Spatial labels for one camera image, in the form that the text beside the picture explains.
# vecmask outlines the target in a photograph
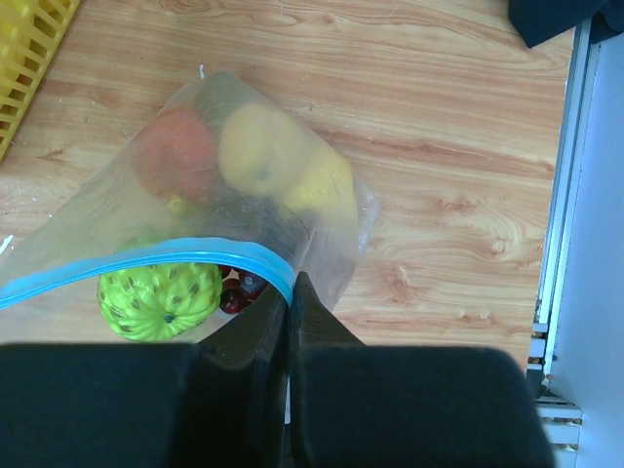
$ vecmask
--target yellow basket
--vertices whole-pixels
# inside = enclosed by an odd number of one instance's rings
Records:
[[[0,160],[80,0],[0,0]]]

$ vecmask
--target cherry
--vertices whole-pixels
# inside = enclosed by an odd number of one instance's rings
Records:
[[[250,303],[240,290],[225,290],[221,293],[221,310],[226,314],[238,314]]]
[[[241,289],[241,283],[236,278],[229,278],[223,282],[223,291]]]
[[[219,265],[218,269],[221,272],[221,278],[223,279],[230,276],[230,272],[232,271],[232,267],[227,265]]]
[[[249,271],[239,271],[239,280],[241,283],[241,293],[248,300],[256,300],[266,289],[268,282],[254,273]]]

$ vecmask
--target blue zipper seal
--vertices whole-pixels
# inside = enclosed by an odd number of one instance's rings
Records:
[[[18,278],[0,289],[0,310],[94,276],[137,266],[189,261],[229,265],[254,273],[273,285],[289,306],[293,303],[296,273],[279,255],[252,242],[204,237],[173,239],[151,247],[76,260]]]

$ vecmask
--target wooden table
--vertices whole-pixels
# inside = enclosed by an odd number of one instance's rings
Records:
[[[571,34],[528,50],[505,3],[86,1],[0,169],[0,241],[46,222],[200,68],[228,69],[343,151],[380,198],[335,311],[347,327],[525,363]],[[0,340],[92,339],[106,327],[86,300],[89,319],[30,311]]]

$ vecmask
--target ziplock bag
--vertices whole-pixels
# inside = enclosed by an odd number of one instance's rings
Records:
[[[377,214],[331,146],[234,75],[210,75],[2,262],[0,341],[201,339],[230,317],[224,297],[240,299],[218,265],[256,288],[247,302],[268,282],[290,303],[305,271],[332,309]]]

